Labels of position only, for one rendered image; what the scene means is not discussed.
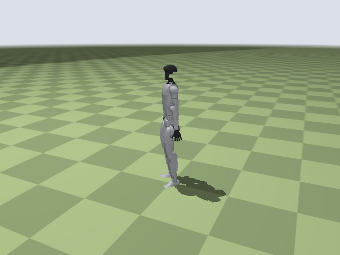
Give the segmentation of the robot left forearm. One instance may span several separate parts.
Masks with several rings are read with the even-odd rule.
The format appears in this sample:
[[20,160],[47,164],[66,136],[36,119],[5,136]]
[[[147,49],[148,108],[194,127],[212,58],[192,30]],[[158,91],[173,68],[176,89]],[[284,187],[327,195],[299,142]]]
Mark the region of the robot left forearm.
[[178,109],[176,107],[172,108],[172,117],[173,117],[173,125],[174,125],[174,130],[179,130],[179,112]]

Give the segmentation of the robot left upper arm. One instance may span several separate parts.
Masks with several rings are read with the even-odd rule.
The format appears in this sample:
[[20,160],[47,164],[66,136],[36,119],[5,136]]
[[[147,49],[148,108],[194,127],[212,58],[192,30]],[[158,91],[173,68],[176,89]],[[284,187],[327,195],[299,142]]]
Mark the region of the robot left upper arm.
[[172,100],[172,103],[173,103],[173,106],[170,108],[170,111],[172,112],[173,107],[176,107],[177,109],[179,109],[179,105],[178,105],[179,90],[176,86],[170,86],[169,93],[171,94],[171,100]]

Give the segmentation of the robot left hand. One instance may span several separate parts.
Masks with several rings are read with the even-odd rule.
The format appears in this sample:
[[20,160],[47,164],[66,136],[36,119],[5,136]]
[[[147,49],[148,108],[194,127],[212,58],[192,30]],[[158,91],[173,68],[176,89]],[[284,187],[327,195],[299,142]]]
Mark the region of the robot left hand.
[[[174,127],[173,127],[173,129],[174,129]],[[180,139],[182,140],[182,138],[181,138],[181,134],[180,134],[180,127],[178,126],[178,130],[176,130],[176,131],[174,131],[174,134],[173,134],[173,136],[172,136],[172,138],[174,137],[175,138],[175,141],[177,140],[179,140],[180,141]]]

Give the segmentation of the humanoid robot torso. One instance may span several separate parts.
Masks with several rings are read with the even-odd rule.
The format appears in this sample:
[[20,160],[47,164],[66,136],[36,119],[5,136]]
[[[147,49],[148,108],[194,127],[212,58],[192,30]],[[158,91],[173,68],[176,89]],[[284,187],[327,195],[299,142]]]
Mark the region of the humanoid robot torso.
[[165,113],[166,117],[164,118],[165,128],[169,127],[169,124],[173,124],[173,117],[172,117],[173,113],[170,111],[170,108],[173,106],[173,103],[171,100],[171,94],[169,93],[169,88],[170,86],[176,86],[178,88],[177,84],[172,84],[173,82],[169,82],[170,84],[166,84],[166,83],[164,83],[162,92],[161,92],[162,101],[163,101],[163,110],[167,112]]

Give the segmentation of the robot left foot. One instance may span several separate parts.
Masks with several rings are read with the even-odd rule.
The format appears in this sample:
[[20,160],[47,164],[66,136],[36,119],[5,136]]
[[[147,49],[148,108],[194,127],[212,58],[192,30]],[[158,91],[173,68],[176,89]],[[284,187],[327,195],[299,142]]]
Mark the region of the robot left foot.
[[164,185],[163,187],[164,188],[170,188],[170,187],[173,187],[175,185],[178,185],[180,184],[179,180],[176,180],[176,183],[173,183],[172,181],[170,181],[168,184]]

